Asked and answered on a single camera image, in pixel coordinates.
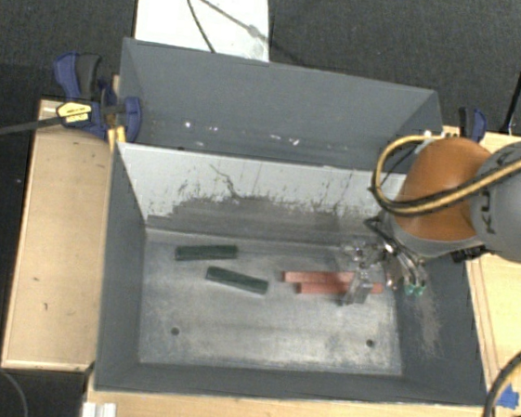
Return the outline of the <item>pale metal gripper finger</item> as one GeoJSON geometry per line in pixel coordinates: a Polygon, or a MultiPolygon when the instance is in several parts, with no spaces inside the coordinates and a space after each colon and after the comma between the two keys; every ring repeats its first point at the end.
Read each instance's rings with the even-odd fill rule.
{"type": "Polygon", "coordinates": [[[379,245],[365,242],[347,242],[340,247],[340,256],[348,267],[370,268],[382,261],[383,250],[379,245]]]}
{"type": "Polygon", "coordinates": [[[371,293],[373,281],[368,271],[358,270],[350,281],[346,292],[340,298],[340,306],[363,304],[371,293]]]}

